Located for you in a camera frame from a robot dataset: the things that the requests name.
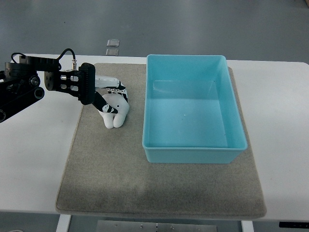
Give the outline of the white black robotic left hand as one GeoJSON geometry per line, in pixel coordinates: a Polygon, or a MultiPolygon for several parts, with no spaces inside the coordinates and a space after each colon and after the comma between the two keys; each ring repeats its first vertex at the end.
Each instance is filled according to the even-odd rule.
{"type": "MultiPolygon", "coordinates": [[[[120,94],[122,95],[128,103],[128,95],[126,87],[121,83],[121,81],[115,77],[96,75],[95,76],[95,90],[105,89],[107,94],[120,94]]],[[[106,113],[117,113],[118,111],[111,106],[109,106],[106,100],[103,98],[99,92],[95,92],[95,100],[93,105],[97,110],[106,113]]]]}

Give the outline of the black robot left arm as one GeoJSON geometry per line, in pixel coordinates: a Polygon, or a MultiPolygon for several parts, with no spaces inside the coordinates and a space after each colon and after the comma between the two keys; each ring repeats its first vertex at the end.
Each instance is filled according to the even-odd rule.
{"type": "Polygon", "coordinates": [[[95,100],[95,67],[72,59],[72,69],[63,71],[60,59],[27,56],[19,53],[19,61],[5,63],[0,72],[0,120],[11,118],[40,101],[45,91],[57,91],[76,97],[81,104],[95,100]]]}

